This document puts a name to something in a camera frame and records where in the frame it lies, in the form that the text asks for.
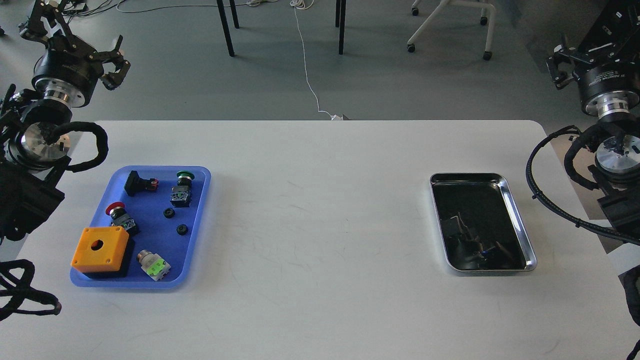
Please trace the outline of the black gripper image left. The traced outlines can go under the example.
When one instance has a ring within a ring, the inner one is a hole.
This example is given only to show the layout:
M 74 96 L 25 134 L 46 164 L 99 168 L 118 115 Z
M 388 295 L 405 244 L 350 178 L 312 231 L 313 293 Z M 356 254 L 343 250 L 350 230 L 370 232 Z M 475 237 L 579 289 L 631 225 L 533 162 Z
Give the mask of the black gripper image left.
M 70 106 L 80 108 L 90 103 L 98 80 L 108 91 L 119 88 L 131 63 L 121 50 L 122 35 L 118 35 L 114 48 L 109 51 L 98 52 L 83 41 L 73 47 L 66 38 L 68 23 L 63 17 L 67 3 L 67 0 L 36 0 L 27 20 L 19 24 L 19 35 L 46 46 L 45 54 L 36 63 L 32 86 L 39 92 L 54 85 L 61 87 L 70 97 Z M 62 35 L 50 37 L 45 24 L 50 30 L 61 30 Z M 112 64 L 114 71 L 106 71 L 105 64 Z

